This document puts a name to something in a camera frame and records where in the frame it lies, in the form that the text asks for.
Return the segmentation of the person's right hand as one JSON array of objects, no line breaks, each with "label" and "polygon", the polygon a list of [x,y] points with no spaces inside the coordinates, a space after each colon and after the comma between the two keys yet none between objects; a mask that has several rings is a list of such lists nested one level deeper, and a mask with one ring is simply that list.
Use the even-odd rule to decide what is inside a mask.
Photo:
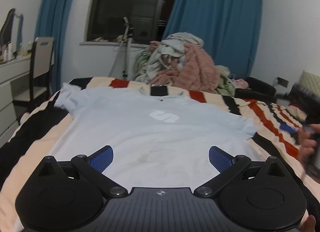
[{"label": "person's right hand", "polygon": [[305,168],[307,159],[315,152],[317,142],[315,140],[312,140],[311,133],[303,128],[300,128],[298,130],[298,142],[300,144],[298,160],[302,164],[303,168]]}]

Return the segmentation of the person's left hand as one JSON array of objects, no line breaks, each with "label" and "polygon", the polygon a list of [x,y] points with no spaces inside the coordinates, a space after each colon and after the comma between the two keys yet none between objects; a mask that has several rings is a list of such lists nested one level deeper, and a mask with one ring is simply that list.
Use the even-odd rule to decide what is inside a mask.
[{"label": "person's left hand", "polygon": [[309,215],[304,223],[299,227],[300,232],[315,232],[316,219],[313,215]]}]

